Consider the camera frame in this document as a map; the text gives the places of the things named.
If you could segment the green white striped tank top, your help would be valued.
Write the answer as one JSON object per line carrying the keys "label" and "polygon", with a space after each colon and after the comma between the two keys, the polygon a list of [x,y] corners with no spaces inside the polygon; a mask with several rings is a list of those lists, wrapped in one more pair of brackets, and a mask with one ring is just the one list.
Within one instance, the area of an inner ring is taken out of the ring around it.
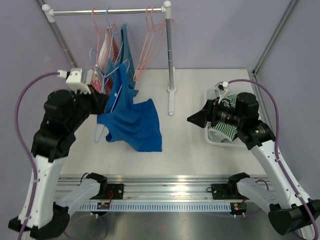
{"label": "green white striped tank top", "polygon": [[[220,102],[220,105],[235,108],[236,98],[236,94],[229,95]],[[230,124],[218,123],[208,128],[207,136],[211,142],[231,144],[237,137],[237,128]]]}

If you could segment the bright blue tank top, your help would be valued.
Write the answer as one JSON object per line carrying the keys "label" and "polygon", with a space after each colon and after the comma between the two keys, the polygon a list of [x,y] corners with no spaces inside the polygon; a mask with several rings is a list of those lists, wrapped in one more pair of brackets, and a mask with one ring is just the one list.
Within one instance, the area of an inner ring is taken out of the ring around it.
{"label": "bright blue tank top", "polygon": [[159,116],[151,98],[134,103],[134,88],[129,85],[127,67],[120,64],[105,106],[97,123],[108,129],[109,143],[124,141],[138,152],[161,152],[162,135]]}

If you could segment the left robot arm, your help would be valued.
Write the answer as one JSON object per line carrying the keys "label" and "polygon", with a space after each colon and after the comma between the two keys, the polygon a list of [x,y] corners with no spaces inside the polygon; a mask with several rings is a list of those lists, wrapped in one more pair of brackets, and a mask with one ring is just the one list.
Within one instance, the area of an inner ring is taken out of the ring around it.
{"label": "left robot arm", "polygon": [[30,153],[36,166],[32,172],[26,203],[20,215],[8,227],[17,232],[28,231],[36,240],[57,238],[66,230],[71,216],[91,198],[110,196],[108,179],[90,173],[71,193],[55,201],[62,167],[75,142],[75,132],[90,115],[102,114],[109,95],[57,90],[44,103],[45,114],[40,129],[34,134]]}

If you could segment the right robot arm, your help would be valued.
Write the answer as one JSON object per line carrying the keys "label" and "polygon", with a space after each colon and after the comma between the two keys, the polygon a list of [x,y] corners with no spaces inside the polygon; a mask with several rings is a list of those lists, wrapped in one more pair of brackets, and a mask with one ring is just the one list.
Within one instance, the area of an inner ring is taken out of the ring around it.
{"label": "right robot arm", "polygon": [[258,110],[256,96],[241,92],[236,96],[235,107],[226,107],[218,99],[209,99],[187,121],[200,128],[205,128],[208,123],[236,127],[238,138],[258,160],[274,192],[259,186],[243,172],[229,177],[227,193],[232,198],[243,196],[253,201],[267,214],[274,230],[286,235],[314,225],[320,215],[320,201],[311,199],[299,185],[279,153],[272,130],[259,119]]}

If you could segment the red white striped tank top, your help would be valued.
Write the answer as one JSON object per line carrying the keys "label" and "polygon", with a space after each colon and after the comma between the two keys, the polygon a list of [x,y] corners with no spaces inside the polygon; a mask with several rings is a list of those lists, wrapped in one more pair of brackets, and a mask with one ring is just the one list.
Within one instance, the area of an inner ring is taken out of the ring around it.
{"label": "red white striped tank top", "polygon": [[89,51],[90,60],[93,62],[94,74],[91,85],[97,92],[111,92],[113,82],[105,77],[108,60],[115,63],[119,54],[119,48],[112,33],[112,28],[107,27],[103,31],[98,31],[96,48]]}

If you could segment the teal blue tank top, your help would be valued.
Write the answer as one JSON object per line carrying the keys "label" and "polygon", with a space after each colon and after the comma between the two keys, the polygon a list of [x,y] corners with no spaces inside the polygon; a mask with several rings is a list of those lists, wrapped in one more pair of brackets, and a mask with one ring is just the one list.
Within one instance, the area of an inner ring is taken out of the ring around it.
{"label": "teal blue tank top", "polygon": [[116,72],[115,71],[113,73],[111,72],[120,64],[124,63],[125,66],[128,68],[126,72],[128,86],[130,89],[133,89],[132,98],[134,98],[139,91],[135,90],[135,85],[136,85],[136,82],[134,81],[135,66],[134,66],[134,61],[133,61],[131,50],[130,50],[128,30],[127,30],[126,23],[124,23],[121,26],[120,35],[121,35],[121,44],[120,44],[119,53],[115,54],[115,60],[116,60],[115,63],[112,62],[110,58],[107,60],[104,79],[102,84],[103,84],[104,92],[109,94],[112,90],[112,86],[108,87],[108,85],[110,84],[114,85],[116,80]]}

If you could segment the white plastic basket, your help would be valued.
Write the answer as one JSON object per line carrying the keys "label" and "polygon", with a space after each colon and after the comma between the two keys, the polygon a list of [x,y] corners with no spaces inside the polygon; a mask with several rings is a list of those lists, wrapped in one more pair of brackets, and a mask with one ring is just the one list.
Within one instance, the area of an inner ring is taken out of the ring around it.
{"label": "white plastic basket", "polygon": [[[248,93],[253,93],[252,88],[244,88],[244,87],[233,87],[229,90],[228,96],[230,95],[238,95],[242,92],[248,92]],[[232,147],[232,148],[243,148],[246,149],[246,145],[238,138],[238,135],[236,136],[235,140],[232,143],[222,143],[222,142],[212,142],[208,139],[208,130],[209,127],[212,127],[210,122],[207,122],[206,127],[204,128],[204,138],[206,142],[210,145],[213,146],[220,146],[220,147]]]}

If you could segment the white and chrome clothes rack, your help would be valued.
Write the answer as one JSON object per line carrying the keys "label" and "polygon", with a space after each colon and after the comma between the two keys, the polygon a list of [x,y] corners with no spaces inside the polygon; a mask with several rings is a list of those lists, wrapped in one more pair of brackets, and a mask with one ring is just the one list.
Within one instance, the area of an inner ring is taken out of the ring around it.
{"label": "white and chrome clothes rack", "polygon": [[168,115],[173,116],[175,113],[175,93],[177,88],[175,87],[174,73],[175,67],[173,65],[173,53],[172,53],[172,3],[166,0],[160,8],[128,8],[128,9],[104,9],[104,10],[63,10],[58,11],[52,9],[44,1],[38,1],[41,10],[46,16],[55,37],[57,38],[66,59],[68,60],[71,67],[76,68],[78,65],[76,60],[72,56],[67,43],[65,42],[57,24],[55,17],[57,16],[72,16],[72,15],[90,15],[95,13],[97,15],[118,15],[118,14],[143,14],[143,13],[162,13],[165,15],[165,27],[166,27],[166,44],[167,44],[167,61],[168,61],[168,79],[169,84],[167,87],[168,92]]}

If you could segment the aluminium mounting rail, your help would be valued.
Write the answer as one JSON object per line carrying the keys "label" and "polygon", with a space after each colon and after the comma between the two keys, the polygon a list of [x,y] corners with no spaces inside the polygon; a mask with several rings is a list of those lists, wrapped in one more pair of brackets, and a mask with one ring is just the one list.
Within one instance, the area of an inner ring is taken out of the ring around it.
{"label": "aluminium mounting rail", "polygon": [[112,175],[111,184],[124,184],[125,201],[209,201],[211,184],[225,183],[228,175]]}

